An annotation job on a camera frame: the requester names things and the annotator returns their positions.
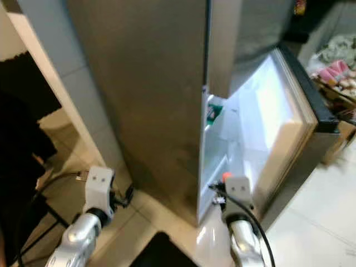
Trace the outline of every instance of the black cable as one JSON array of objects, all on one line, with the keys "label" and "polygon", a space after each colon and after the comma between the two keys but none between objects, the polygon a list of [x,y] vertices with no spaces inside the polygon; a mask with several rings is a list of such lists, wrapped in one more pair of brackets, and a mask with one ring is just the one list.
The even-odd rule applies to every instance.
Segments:
[{"label": "black cable", "polygon": [[17,254],[17,261],[19,267],[24,267],[24,263],[22,261],[22,256],[21,256],[21,246],[20,246],[20,233],[21,233],[21,226],[22,226],[22,221],[27,217],[28,212],[30,211],[31,206],[33,203],[38,199],[38,197],[45,191],[46,188],[48,188],[50,185],[52,185],[54,182],[64,179],[67,177],[72,177],[72,176],[80,176],[81,172],[70,172],[67,174],[61,174],[58,175],[57,177],[54,177],[47,181],[33,196],[31,202],[27,204],[25,207],[24,211],[22,212],[21,216],[19,217],[19,220],[16,225],[16,230],[15,230],[15,241],[16,241],[16,254]]},{"label": "black cable", "polygon": [[274,258],[273,258],[273,254],[272,254],[272,250],[271,247],[269,245],[268,239],[266,237],[265,231],[262,229],[262,226],[260,225],[260,223],[257,221],[256,217],[253,215],[253,213],[238,199],[234,198],[233,196],[228,195],[227,193],[221,191],[220,189],[216,188],[214,185],[209,185],[209,188],[214,190],[215,192],[217,192],[219,195],[226,197],[227,199],[231,200],[233,203],[235,203],[237,206],[239,206],[240,208],[243,209],[244,212],[246,212],[250,218],[253,220],[253,222],[255,223],[255,225],[257,226],[258,230],[261,233],[262,239],[264,241],[264,243],[266,244],[267,250],[268,250],[268,254],[269,254],[269,258],[271,260],[271,265],[272,267],[275,267],[275,263],[274,263]]}]

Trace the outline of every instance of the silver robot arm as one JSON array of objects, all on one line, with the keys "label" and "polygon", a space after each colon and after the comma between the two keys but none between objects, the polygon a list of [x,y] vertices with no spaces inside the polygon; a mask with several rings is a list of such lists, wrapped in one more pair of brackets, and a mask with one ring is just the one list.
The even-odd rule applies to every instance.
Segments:
[{"label": "silver robot arm", "polygon": [[101,229],[110,223],[115,209],[111,185],[114,171],[93,166],[85,184],[83,214],[63,233],[61,244],[46,267],[82,267],[93,253]]},{"label": "silver robot arm", "polygon": [[[250,181],[247,177],[230,176],[223,184],[228,195],[237,197],[246,207],[252,207]],[[231,238],[231,256],[238,267],[265,267],[260,241],[249,217],[229,199],[218,199],[221,203],[222,220],[228,226]]]}]

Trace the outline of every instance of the refrigerator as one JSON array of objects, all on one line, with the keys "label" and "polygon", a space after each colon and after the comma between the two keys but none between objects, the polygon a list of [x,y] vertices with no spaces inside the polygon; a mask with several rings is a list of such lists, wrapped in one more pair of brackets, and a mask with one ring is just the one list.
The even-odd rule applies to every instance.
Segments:
[{"label": "refrigerator", "polygon": [[134,186],[193,225],[228,171],[268,228],[338,137],[279,42],[293,3],[67,1]]}]

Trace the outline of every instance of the white wall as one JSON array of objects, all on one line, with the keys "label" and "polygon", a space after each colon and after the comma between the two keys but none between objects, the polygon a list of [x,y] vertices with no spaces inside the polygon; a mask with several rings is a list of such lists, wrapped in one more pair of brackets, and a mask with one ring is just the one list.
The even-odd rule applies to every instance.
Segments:
[{"label": "white wall", "polygon": [[0,2],[0,61],[13,58],[26,52],[26,46],[16,32],[14,26],[6,15],[6,11]]},{"label": "white wall", "polygon": [[63,0],[18,0],[22,14],[7,12],[37,66],[99,162],[116,170],[116,184],[131,183],[98,88]]}]

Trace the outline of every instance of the black wire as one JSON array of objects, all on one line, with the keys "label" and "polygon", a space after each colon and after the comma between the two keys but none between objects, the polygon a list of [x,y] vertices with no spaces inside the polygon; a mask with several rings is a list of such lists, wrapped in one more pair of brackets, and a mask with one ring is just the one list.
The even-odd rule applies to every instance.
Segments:
[{"label": "black wire", "polygon": [[58,175],[57,177],[54,177],[47,181],[33,196],[31,202],[27,204],[26,208],[22,212],[21,216],[19,217],[19,220],[16,225],[16,230],[15,230],[15,239],[16,239],[16,254],[17,254],[17,261],[19,267],[24,267],[24,263],[22,261],[22,256],[21,256],[21,246],[20,246],[20,233],[21,233],[21,226],[22,226],[22,221],[27,217],[27,214],[33,205],[33,203],[38,199],[38,197],[45,191],[46,188],[48,188],[50,185],[52,185],[54,182],[67,178],[67,177],[72,177],[72,176],[79,176],[81,172],[70,172],[67,174],[61,174]]},{"label": "black wire", "polygon": [[257,221],[256,217],[253,215],[253,213],[238,199],[234,198],[233,196],[228,195],[227,193],[221,191],[220,189],[216,188],[214,185],[209,185],[209,188],[214,190],[215,192],[217,192],[219,195],[226,197],[227,199],[231,200],[233,203],[235,203],[237,206],[239,206],[240,208],[243,209],[244,212],[246,212],[251,219],[254,221],[255,225],[257,226],[258,230],[261,233],[262,239],[264,241],[264,243],[266,244],[267,250],[268,250],[268,254],[269,254],[269,258],[271,259],[271,265],[272,267],[275,267],[275,263],[274,263],[274,258],[273,258],[273,254],[272,254],[272,250],[271,247],[269,245],[268,239],[266,237],[265,231],[262,229],[262,226],[260,225],[260,223]]}]

